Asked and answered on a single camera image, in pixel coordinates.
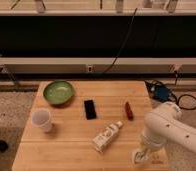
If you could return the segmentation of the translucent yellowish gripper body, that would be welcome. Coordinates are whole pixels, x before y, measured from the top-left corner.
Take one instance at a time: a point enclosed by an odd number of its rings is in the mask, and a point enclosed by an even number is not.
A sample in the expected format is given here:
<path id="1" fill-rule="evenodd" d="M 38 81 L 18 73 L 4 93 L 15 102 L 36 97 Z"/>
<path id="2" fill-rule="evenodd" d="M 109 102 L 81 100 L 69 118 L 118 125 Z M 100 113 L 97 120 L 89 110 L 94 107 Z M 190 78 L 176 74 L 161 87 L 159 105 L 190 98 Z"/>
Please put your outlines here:
<path id="1" fill-rule="evenodd" d="M 151 158 L 151 154 L 157 152 L 159 150 L 156 146 L 150 146 L 142 143 L 139 151 L 139 159 L 140 160 L 148 160 Z"/>

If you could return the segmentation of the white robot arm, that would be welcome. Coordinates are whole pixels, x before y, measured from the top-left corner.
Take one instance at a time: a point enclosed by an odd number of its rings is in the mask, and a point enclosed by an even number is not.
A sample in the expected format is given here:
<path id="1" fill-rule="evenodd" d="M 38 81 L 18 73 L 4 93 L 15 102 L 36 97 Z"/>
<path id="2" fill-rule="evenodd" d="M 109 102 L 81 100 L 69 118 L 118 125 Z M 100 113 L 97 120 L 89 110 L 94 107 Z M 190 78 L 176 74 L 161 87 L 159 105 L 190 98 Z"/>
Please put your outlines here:
<path id="1" fill-rule="evenodd" d="M 168 140 L 196 154 L 196 129 L 179 121 L 182 111 L 173 102 L 165 102 L 145 115 L 141 140 L 150 150 L 160 150 Z"/>

